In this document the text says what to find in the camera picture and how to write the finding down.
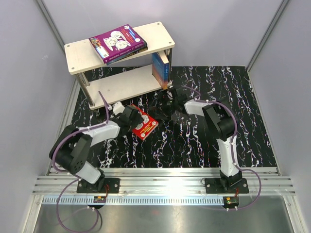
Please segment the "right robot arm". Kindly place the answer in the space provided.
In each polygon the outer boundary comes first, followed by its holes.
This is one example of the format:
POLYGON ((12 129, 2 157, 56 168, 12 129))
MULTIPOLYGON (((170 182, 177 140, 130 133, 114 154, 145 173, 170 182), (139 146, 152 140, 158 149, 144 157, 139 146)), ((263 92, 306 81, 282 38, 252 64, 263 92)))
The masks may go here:
POLYGON ((159 92, 155 108, 162 111, 167 120, 175 112, 197 115, 205 118, 207 129, 219 147, 220 187, 226 193, 238 193, 242 181, 242 171, 237 163, 237 119, 224 101, 200 100, 199 96, 190 98, 179 88, 170 87, 159 92))

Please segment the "blue Jane Eyre book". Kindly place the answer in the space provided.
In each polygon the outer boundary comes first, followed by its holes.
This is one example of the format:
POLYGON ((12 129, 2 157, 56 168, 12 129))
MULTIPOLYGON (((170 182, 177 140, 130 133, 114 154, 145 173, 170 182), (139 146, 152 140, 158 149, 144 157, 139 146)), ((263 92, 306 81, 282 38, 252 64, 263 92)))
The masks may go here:
POLYGON ((165 51, 152 54, 152 75, 163 90, 168 88, 170 63, 165 51))

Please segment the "black book with circles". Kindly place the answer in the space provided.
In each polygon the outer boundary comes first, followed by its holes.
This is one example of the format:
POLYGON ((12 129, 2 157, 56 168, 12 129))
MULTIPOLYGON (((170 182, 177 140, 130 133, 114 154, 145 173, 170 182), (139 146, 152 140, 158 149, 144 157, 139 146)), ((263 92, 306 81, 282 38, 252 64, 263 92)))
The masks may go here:
POLYGON ((133 55, 138 54, 140 52, 146 51, 147 49, 148 49, 148 45, 145 45, 145 46, 143 46, 143 47, 141 47, 139 49, 136 49, 133 52, 127 54, 125 57, 133 56, 133 55))

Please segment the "purple puzzle book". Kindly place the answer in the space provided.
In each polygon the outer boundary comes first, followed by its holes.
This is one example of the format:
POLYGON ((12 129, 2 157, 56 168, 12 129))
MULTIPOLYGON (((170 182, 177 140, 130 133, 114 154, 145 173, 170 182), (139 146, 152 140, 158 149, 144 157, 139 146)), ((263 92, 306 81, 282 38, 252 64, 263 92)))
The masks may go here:
POLYGON ((141 48, 147 43, 130 25, 126 24, 88 39, 103 63, 141 48))

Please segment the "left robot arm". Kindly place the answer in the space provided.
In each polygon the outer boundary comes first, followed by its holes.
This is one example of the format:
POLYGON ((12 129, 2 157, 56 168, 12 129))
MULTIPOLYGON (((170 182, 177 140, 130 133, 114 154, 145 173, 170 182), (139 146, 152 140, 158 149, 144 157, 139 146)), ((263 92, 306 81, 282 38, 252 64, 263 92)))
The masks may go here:
POLYGON ((91 147, 124 136, 143 123, 140 109, 134 105, 115 105, 113 112, 115 116, 101 124, 82 128, 68 125, 49 153, 53 165, 58 164, 71 175, 85 181, 94 193, 106 189, 107 183, 104 172, 87 161, 91 147))

